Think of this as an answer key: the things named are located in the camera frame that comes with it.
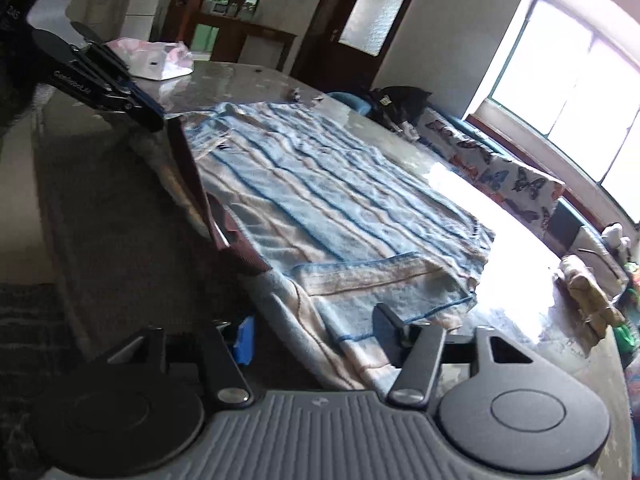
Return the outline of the folded beige yellow cloth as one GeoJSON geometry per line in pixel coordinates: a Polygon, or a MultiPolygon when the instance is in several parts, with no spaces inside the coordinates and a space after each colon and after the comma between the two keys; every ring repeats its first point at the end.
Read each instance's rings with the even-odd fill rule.
{"type": "Polygon", "coordinates": [[[578,307],[585,324],[593,333],[603,339],[609,327],[620,327],[626,318],[620,313],[596,277],[581,258],[575,255],[564,256],[559,264],[561,282],[578,307]]]}

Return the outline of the dark wooden display cabinet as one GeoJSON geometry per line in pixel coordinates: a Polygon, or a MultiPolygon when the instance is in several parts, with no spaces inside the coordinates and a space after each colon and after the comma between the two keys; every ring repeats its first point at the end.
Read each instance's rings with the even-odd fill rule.
{"type": "Polygon", "coordinates": [[[157,38],[181,41],[200,61],[284,70],[295,35],[254,19],[260,0],[170,0],[157,38]]]}

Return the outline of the striped blue beige garment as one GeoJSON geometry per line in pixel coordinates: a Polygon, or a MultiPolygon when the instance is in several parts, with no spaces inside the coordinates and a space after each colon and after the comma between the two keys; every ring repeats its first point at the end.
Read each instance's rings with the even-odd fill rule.
{"type": "Polygon", "coordinates": [[[447,328],[474,307],[494,233],[308,106],[219,103],[130,143],[322,384],[390,391],[378,304],[447,328]]]}

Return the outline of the butterfly print pillow left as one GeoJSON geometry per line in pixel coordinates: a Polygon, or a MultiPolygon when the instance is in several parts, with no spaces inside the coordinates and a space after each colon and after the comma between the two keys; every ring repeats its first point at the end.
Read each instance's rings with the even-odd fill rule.
{"type": "Polygon", "coordinates": [[[475,181],[487,170],[495,154],[472,136],[458,130],[445,116],[431,107],[424,110],[416,127],[419,142],[458,170],[468,180],[475,181]]]}

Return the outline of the butterfly print pillow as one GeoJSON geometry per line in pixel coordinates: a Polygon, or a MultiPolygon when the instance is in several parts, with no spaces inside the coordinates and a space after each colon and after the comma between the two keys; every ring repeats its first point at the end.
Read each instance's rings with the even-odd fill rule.
{"type": "Polygon", "coordinates": [[[547,232],[565,188],[551,174],[499,155],[473,183],[539,238],[547,232]]]}
{"type": "Polygon", "coordinates": [[[431,107],[424,110],[416,127],[419,142],[458,170],[468,180],[475,181],[487,170],[495,154],[472,136],[458,130],[445,116],[431,107]]]}

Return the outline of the blue chair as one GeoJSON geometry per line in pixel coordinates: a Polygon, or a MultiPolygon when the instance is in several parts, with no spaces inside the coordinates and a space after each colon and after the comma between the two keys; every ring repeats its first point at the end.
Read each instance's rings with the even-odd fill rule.
{"type": "Polygon", "coordinates": [[[328,96],[330,96],[335,101],[348,106],[351,110],[363,117],[367,117],[372,110],[372,106],[367,100],[360,98],[360,96],[355,96],[354,94],[351,94],[349,92],[334,91],[329,92],[328,96]]]}

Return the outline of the green plastic basin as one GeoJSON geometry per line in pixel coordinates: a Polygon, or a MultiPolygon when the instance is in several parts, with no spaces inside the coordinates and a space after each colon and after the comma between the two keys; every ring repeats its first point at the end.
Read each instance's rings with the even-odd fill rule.
{"type": "Polygon", "coordinates": [[[616,344],[623,352],[633,352],[638,348],[638,330],[634,327],[634,323],[630,318],[627,318],[621,326],[614,328],[614,335],[616,338],[616,344]]]}

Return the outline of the white refrigerator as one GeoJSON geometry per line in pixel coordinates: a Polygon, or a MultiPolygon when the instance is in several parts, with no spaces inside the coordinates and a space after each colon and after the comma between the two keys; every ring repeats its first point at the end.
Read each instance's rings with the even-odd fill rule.
{"type": "Polygon", "coordinates": [[[119,35],[148,40],[160,0],[129,0],[119,35]]]}

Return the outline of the butterfly print pillow right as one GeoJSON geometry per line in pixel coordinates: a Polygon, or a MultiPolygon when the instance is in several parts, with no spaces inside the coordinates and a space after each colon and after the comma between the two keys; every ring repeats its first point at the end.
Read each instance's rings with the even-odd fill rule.
{"type": "Polygon", "coordinates": [[[499,155],[473,183],[539,238],[547,232],[565,188],[551,174],[499,155]]]}

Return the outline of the dark wooden door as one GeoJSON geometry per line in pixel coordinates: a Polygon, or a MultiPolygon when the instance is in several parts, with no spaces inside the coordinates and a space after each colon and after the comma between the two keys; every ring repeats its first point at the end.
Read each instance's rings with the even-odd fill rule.
{"type": "Polygon", "coordinates": [[[291,75],[323,92],[371,88],[411,0],[320,0],[291,75]]]}

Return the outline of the white pink plastic bag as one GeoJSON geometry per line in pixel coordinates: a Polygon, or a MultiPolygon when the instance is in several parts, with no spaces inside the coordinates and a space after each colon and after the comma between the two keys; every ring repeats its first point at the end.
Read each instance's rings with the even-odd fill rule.
{"type": "Polygon", "coordinates": [[[194,70],[192,53],[181,41],[118,38],[107,45],[127,65],[133,77],[164,81],[190,75],[194,70]]]}

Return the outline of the grey quilted star mat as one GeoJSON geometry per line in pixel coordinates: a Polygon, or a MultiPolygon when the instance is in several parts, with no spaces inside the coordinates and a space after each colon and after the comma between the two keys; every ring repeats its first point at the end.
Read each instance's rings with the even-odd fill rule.
{"type": "MultiPolygon", "coordinates": [[[[190,76],[144,88],[172,112],[226,101],[284,102],[298,93],[422,188],[474,214],[495,241],[464,328],[494,326],[596,392],[612,417],[598,473],[630,477],[632,425],[615,340],[585,324],[559,281],[558,257],[518,220],[434,155],[276,70],[201,63],[190,76]]],[[[44,238],[84,356],[97,356],[142,326],[182,332],[244,306],[239,286],[214,254],[198,247],[189,222],[130,148],[125,128],[55,93],[36,117],[35,160],[44,238]]]]}

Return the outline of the grey white cushion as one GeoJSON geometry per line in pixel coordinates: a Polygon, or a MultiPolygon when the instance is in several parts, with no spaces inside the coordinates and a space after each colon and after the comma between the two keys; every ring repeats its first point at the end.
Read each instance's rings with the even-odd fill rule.
{"type": "Polygon", "coordinates": [[[582,226],[570,245],[570,255],[577,256],[592,272],[600,287],[611,300],[619,300],[626,290],[628,278],[600,235],[590,226],[582,226]]]}

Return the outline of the white black plush toy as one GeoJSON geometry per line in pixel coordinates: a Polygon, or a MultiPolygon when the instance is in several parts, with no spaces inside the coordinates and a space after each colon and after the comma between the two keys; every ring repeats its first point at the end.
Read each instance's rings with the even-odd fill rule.
{"type": "Polygon", "coordinates": [[[614,255],[626,255],[630,248],[630,237],[624,235],[623,226],[615,222],[606,226],[601,233],[603,244],[614,255]]]}

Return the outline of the window with green frame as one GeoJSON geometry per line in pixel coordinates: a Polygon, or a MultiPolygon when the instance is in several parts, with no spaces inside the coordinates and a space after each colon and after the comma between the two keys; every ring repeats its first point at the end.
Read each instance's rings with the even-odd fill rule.
{"type": "Polygon", "coordinates": [[[534,0],[489,97],[639,219],[639,67],[597,29],[534,0]]]}

